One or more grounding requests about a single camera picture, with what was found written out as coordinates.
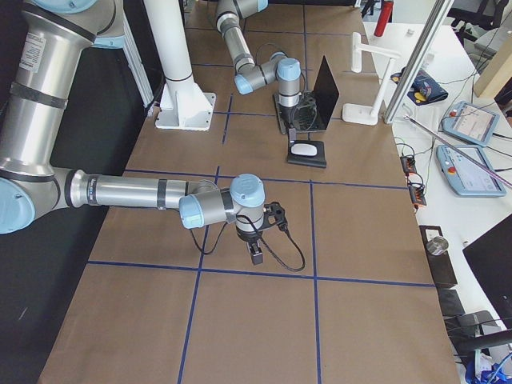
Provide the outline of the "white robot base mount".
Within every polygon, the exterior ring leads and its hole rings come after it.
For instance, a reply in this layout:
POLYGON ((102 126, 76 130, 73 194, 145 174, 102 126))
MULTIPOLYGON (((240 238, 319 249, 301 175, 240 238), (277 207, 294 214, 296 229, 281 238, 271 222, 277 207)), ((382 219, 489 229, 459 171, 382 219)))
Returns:
POLYGON ((208 130, 216 95, 202 92, 194 80, 178 2, 145 0, 144 5, 166 80, 156 127, 208 130))

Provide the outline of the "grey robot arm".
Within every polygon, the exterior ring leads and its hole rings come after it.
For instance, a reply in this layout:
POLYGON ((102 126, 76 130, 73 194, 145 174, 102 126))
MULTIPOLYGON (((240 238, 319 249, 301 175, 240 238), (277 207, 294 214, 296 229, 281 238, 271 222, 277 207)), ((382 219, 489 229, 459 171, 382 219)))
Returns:
POLYGON ((216 5, 216 28, 233 61, 234 83, 240 94, 250 94, 273 82, 278 83, 278 111, 282 114, 292 146, 297 140, 294 116, 302 100, 300 62, 278 50, 267 62, 260 63, 258 57, 250 52, 240 25, 241 20, 267 7, 268 2, 264 0, 221 0, 216 5))
MULTIPOLYGON (((28 31, 21 8, 22 1, 1 1, 1 105, 7 102, 15 62, 28 31)), ((52 164, 121 175, 149 108, 142 106, 123 50, 85 49, 70 96, 52 164)), ((28 229, 1 234, 1 271, 15 267, 28 270, 36 264, 48 268, 83 264, 106 212, 107 208, 57 210, 37 219, 28 229)))

